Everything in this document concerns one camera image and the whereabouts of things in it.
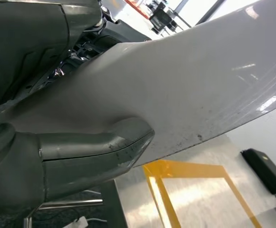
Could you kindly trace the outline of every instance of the wire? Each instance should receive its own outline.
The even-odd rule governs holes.
[[[100,219],[100,218],[88,218],[86,219],[87,222],[89,221],[98,221],[98,222],[107,222],[107,220]]]
[[[101,195],[100,192],[97,192],[97,191],[92,191],[92,190],[84,190],[85,192],[91,192],[91,193],[94,193],[94,194],[98,194],[98,195]]]
[[[48,221],[48,220],[51,220],[51,219],[54,219],[55,217],[58,217],[61,214],[62,214],[63,212],[65,212],[65,211],[67,211],[67,210],[73,210],[74,212],[76,212],[76,214],[77,215],[76,217],[76,221],[78,221],[79,218],[80,218],[80,215],[79,214],[79,212],[74,208],[67,208],[67,209],[64,209],[64,210],[62,210],[62,211],[60,211],[54,216],[51,216],[51,217],[49,217],[49,218],[45,218],[45,219],[42,219],[42,218],[36,218],[35,216],[33,217],[33,219],[35,219],[36,221]]]

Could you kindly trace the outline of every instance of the black case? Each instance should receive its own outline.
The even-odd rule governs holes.
[[[276,165],[265,153],[255,149],[240,152],[271,194],[276,194]]]

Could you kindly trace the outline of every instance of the dirt spot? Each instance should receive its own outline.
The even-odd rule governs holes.
[[[197,135],[197,137],[198,137],[198,139],[199,139],[200,141],[203,141],[203,136],[201,136],[201,135],[198,134],[198,135]]]

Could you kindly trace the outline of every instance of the shiny floor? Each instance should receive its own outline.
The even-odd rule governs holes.
[[[155,163],[164,166],[153,168],[161,172],[168,199],[159,184],[157,187],[151,179],[147,181],[144,172],[147,165],[134,168],[116,180],[129,227],[276,227],[276,198],[226,135],[165,160],[169,161],[160,160]],[[233,182],[234,189],[226,177],[216,175],[222,168]]]

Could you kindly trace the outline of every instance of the yellow floor marking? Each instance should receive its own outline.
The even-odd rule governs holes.
[[[147,176],[147,185],[165,228],[181,228],[162,178]]]
[[[222,165],[158,160],[144,165],[143,168],[147,184],[165,228],[180,228],[181,225],[162,178],[225,178],[251,222],[256,228],[262,227]]]

